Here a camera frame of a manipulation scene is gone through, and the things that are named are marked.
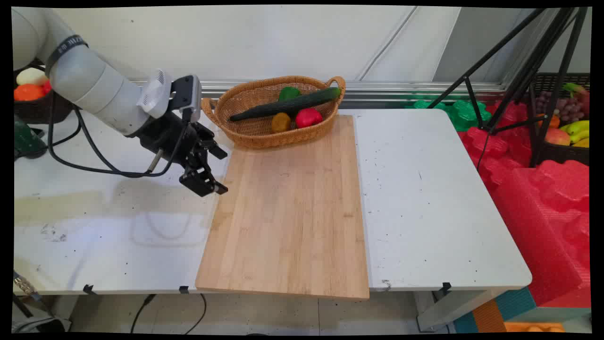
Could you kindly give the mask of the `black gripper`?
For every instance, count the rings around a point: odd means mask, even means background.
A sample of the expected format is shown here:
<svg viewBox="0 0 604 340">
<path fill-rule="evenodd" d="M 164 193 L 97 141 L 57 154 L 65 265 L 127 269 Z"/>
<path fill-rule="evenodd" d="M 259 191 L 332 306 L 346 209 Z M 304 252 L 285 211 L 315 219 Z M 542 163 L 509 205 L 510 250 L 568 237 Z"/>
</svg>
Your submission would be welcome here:
<svg viewBox="0 0 604 340">
<path fill-rule="evenodd" d="M 159 119 L 149 118 L 144 127 L 137 131 L 136 137 L 139 138 L 143 148 L 153 153 L 162 149 L 162 158 L 168 161 L 184 127 L 185 123 L 179 116 L 174 112 L 168 112 Z M 173 163 L 184 167 L 184 173 L 179 177 L 179 183 L 202 197 L 213 193 L 217 195 L 227 193 L 228 188 L 214 178 L 207 159 L 190 157 L 192 149 L 198 151 L 201 148 L 207 149 L 220 160 L 228 155 L 214 140 L 213 131 L 199 122 L 192 123 L 188 126 L 173 158 Z"/>
</svg>

